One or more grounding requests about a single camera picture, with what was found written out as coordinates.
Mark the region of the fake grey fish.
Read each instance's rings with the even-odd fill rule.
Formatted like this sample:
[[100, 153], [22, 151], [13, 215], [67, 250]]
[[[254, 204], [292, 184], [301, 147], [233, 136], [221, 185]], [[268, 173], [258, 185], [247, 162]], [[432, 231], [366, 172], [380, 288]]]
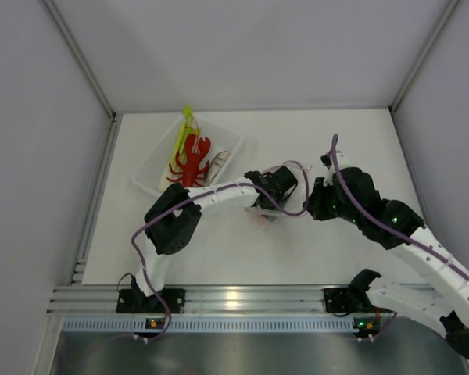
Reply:
[[221, 171], [227, 159], [230, 156], [228, 150], [218, 152], [209, 163], [208, 170], [204, 173], [204, 184], [211, 185], [217, 174]]

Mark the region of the red fake lobster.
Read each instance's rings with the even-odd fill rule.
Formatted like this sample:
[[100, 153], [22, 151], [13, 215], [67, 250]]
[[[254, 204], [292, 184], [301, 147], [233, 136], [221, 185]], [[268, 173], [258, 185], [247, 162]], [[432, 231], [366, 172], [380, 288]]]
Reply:
[[209, 168], [209, 161], [206, 161], [204, 167], [200, 164], [209, 153], [211, 140], [207, 137], [196, 137], [194, 134], [188, 135], [185, 142], [186, 161], [180, 164], [182, 171], [177, 173], [172, 170], [169, 164], [172, 178], [167, 180], [171, 183], [180, 183], [184, 188], [203, 187], [204, 173]]

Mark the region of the clear zip top bag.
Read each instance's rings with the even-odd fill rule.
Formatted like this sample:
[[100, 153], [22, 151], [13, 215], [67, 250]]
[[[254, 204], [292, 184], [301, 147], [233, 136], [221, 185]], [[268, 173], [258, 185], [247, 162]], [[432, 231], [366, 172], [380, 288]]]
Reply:
[[310, 195], [310, 164], [288, 160], [263, 171], [249, 171], [244, 177], [266, 191], [279, 208], [258, 191], [255, 203], [245, 209], [260, 225], [305, 215], [303, 205]]

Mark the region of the fake green leek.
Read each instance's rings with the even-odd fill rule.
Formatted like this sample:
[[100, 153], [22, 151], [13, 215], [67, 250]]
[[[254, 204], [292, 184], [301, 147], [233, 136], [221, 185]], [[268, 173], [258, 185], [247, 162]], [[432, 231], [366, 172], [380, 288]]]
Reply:
[[171, 156], [168, 163], [172, 166], [174, 172], [181, 172], [180, 164], [186, 161], [185, 142], [190, 134], [198, 137], [201, 134], [201, 129], [195, 119], [194, 110], [190, 104], [187, 104], [182, 110], [182, 123], [178, 127], [177, 135], [174, 141]]

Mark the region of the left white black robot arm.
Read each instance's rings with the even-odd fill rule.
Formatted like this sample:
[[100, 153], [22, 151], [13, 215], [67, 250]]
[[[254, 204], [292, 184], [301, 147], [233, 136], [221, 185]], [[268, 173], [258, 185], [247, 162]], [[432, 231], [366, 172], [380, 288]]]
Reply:
[[145, 235], [145, 248], [137, 249], [141, 268], [132, 288], [140, 298], [151, 298], [163, 290], [173, 255], [182, 251], [200, 220], [232, 209], [254, 209], [261, 213], [283, 211], [299, 186], [288, 166], [261, 173], [250, 171], [243, 177], [207, 187], [171, 184], [145, 214], [145, 225], [131, 238]]

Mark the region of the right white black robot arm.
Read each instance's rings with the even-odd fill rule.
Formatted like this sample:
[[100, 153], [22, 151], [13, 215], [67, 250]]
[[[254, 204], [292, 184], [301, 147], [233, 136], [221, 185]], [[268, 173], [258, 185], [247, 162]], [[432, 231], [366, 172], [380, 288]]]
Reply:
[[372, 306], [404, 315], [433, 330], [469, 360], [469, 270], [407, 204], [382, 198], [369, 174], [346, 167], [315, 180], [308, 212], [314, 220], [350, 222], [435, 290], [434, 295], [425, 294], [365, 269], [348, 286], [357, 310]]

